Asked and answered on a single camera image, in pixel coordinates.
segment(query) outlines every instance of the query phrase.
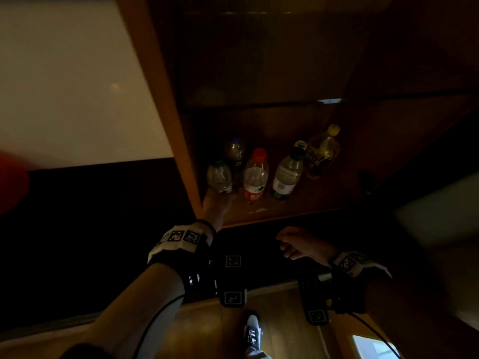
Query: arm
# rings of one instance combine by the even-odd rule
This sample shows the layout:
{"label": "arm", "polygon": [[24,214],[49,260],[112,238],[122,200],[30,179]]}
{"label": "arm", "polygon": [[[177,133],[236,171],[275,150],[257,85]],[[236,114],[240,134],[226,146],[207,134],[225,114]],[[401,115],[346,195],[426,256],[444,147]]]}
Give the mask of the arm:
{"label": "arm", "polygon": [[[277,236],[290,259],[311,257],[328,266],[339,248],[301,227],[287,227]],[[394,279],[377,278],[364,294],[367,313],[407,359],[470,358],[479,332],[450,315],[434,300]]]}
{"label": "arm", "polygon": [[[219,231],[234,198],[234,194],[219,194],[208,189],[203,202],[202,219]],[[208,236],[207,243],[210,245],[213,235],[209,228],[201,223],[195,224],[204,229],[204,234]],[[176,271],[167,265],[155,263],[106,308],[81,342],[102,348],[117,359],[130,359],[153,316],[166,303],[183,294],[183,282]],[[145,344],[142,345],[143,358],[155,356],[161,338],[174,319],[181,302],[182,299],[179,299],[168,306],[154,321],[145,338]],[[152,344],[148,338],[154,338]]]}

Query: hand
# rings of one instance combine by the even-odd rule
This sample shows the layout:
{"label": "hand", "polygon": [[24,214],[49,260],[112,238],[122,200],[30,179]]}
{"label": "hand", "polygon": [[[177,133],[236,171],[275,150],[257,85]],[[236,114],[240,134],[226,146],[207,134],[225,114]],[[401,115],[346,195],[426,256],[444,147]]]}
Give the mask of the hand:
{"label": "hand", "polygon": [[209,187],[203,200],[203,215],[201,219],[211,223],[217,232],[223,227],[223,219],[230,210],[233,200],[236,199],[235,193],[218,193],[212,187]]}
{"label": "hand", "polygon": [[278,233],[276,239],[281,241],[279,249],[284,256],[292,260],[311,257],[316,262],[329,266],[328,260],[340,252],[335,245],[312,235],[302,227],[286,227]]}

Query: shoelace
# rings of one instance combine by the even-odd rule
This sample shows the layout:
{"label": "shoelace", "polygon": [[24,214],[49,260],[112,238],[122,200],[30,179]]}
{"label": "shoelace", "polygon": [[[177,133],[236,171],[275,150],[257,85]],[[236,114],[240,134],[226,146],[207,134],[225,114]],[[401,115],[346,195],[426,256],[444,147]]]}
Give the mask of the shoelace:
{"label": "shoelace", "polygon": [[248,341],[248,344],[250,344],[252,347],[256,345],[257,339],[254,330],[248,330],[248,338],[246,339],[246,341]]}

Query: bottle with green cap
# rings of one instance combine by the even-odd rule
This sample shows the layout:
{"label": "bottle with green cap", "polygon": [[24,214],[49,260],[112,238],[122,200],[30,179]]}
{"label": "bottle with green cap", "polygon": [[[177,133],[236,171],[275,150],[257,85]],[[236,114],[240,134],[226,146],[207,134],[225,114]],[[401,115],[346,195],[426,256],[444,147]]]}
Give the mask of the bottle with green cap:
{"label": "bottle with green cap", "polygon": [[281,161],[272,182],[271,194],[273,197],[284,200],[293,192],[303,172],[304,154],[303,147],[295,145],[290,154]]}
{"label": "bottle with green cap", "polygon": [[208,166],[207,180],[218,193],[231,192],[231,171],[223,160],[216,160]]}
{"label": "bottle with green cap", "polygon": [[308,140],[306,149],[306,176],[316,180],[332,162],[338,157],[341,149],[334,137],[339,133],[340,128],[331,124],[326,132],[322,132]]}

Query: bottle with red cap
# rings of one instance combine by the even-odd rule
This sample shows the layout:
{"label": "bottle with red cap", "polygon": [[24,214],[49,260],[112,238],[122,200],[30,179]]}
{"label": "bottle with red cap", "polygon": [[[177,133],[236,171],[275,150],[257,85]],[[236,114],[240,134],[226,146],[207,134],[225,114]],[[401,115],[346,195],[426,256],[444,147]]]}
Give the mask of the bottle with red cap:
{"label": "bottle with red cap", "polygon": [[265,149],[257,148],[244,170],[244,194],[248,201],[254,202],[261,198],[268,181],[269,167],[266,162],[268,154]]}

